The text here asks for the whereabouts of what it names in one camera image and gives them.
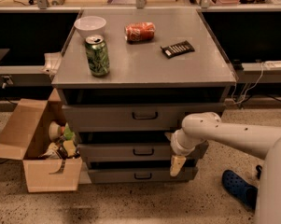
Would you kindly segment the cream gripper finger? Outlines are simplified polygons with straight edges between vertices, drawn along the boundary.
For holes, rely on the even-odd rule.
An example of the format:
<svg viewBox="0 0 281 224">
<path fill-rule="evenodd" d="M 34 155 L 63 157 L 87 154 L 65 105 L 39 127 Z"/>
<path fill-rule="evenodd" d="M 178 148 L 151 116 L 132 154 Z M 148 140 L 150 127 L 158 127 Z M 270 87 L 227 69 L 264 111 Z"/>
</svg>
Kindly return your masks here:
<svg viewBox="0 0 281 224">
<path fill-rule="evenodd" d="M 170 167 L 170 176 L 175 177 L 180 173 L 180 168 L 171 166 Z"/>
</svg>

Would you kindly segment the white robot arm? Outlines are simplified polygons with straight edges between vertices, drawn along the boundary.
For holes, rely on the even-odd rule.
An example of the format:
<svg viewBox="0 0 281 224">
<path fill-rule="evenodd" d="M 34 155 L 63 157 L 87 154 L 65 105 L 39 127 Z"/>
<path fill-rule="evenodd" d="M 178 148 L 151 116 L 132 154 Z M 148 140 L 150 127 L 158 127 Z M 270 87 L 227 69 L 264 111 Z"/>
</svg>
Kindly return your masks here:
<svg viewBox="0 0 281 224">
<path fill-rule="evenodd" d="M 254 211 L 254 224 L 281 224 L 281 127 L 228 123 L 214 112 L 203 112 L 187 115 L 181 127 L 166 136 L 172 149 L 172 176 L 207 141 L 263 161 L 258 186 L 232 171 L 224 172 L 221 182 L 233 198 Z"/>
</svg>

